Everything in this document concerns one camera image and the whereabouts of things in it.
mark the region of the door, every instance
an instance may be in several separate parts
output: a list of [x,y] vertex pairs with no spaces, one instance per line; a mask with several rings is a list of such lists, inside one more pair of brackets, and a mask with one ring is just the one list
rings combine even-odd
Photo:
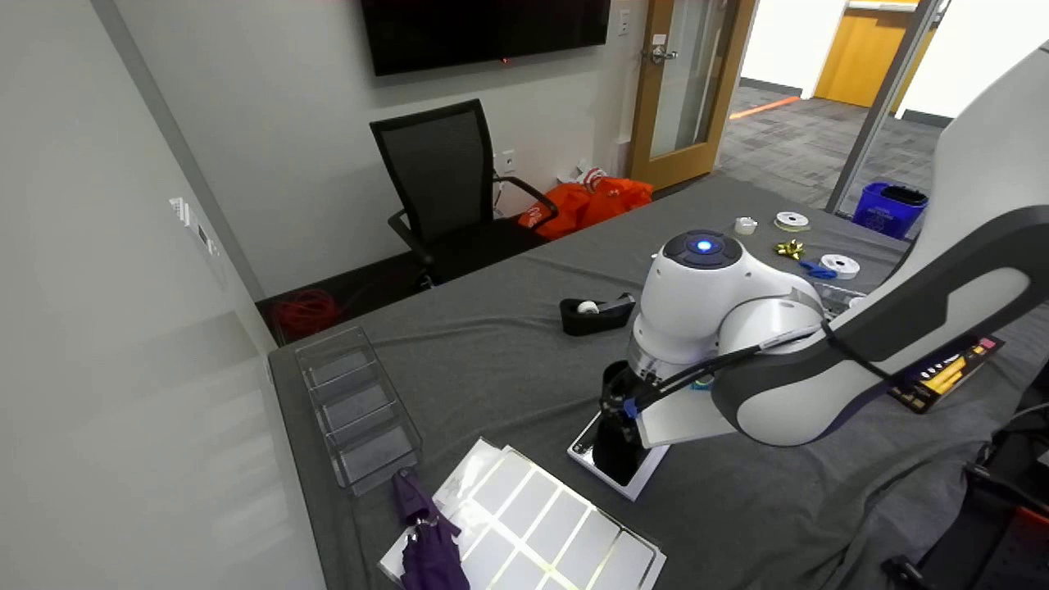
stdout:
[[651,0],[628,178],[654,188],[713,168],[757,0]]

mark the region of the purple cloth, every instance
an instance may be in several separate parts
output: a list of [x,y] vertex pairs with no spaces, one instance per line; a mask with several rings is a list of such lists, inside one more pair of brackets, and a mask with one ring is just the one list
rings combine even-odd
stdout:
[[456,544],[459,528],[440,514],[412,471],[395,471],[394,497],[400,521],[412,528],[404,546],[400,583],[407,590],[467,590]]

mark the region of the gray tabletop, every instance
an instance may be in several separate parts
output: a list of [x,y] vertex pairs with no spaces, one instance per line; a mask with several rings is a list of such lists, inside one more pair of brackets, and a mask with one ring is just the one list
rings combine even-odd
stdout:
[[[887,555],[922,558],[964,494],[960,466],[1013,414],[1044,361],[1044,311],[1000,331],[1006,348],[930,414],[887,398],[802,448],[745,437],[670,453],[638,500],[625,500],[566,458],[566,443],[597,414],[599,374],[625,354],[625,331],[560,333],[560,299],[638,292],[650,259],[675,231],[722,229],[754,217],[745,247],[780,269],[772,229],[782,200],[711,178],[628,217],[547,242],[459,282],[429,287],[271,354],[276,394],[299,461],[326,587],[390,587],[377,570],[395,537],[390,488],[361,497],[334,484],[300,379],[300,349],[368,339],[415,433],[425,484],[440,484],[484,437],[515,445],[592,505],[654,542],[670,563],[654,587],[885,587]],[[862,261],[848,287],[879,284],[903,242],[839,217],[812,219],[809,254]]]

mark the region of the wall-mounted tv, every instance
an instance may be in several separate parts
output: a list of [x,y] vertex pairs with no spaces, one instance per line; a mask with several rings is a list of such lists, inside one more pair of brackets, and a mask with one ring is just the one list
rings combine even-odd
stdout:
[[377,74],[602,46],[608,0],[361,0]]

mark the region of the gray carpet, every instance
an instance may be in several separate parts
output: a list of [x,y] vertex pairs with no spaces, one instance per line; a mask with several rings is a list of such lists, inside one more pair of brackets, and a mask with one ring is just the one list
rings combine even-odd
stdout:
[[[741,82],[732,112],[761,107],[791,93],[761,88]],[[771,112],[754,112],[746,117],[729,121],[722,136],[719,170],[772,189],[800,205],[824,211],[839,170],[851,150],[862,128],[864,107],[833,106],[833,103],[796,103]],[[917,121],[882,123],[871,158],[862,165],[859,180],[842,200],[842,213],[851,213],[862,188],[871,180],[887,180],[897,188],[930,189],[930,153],[942,128]]]

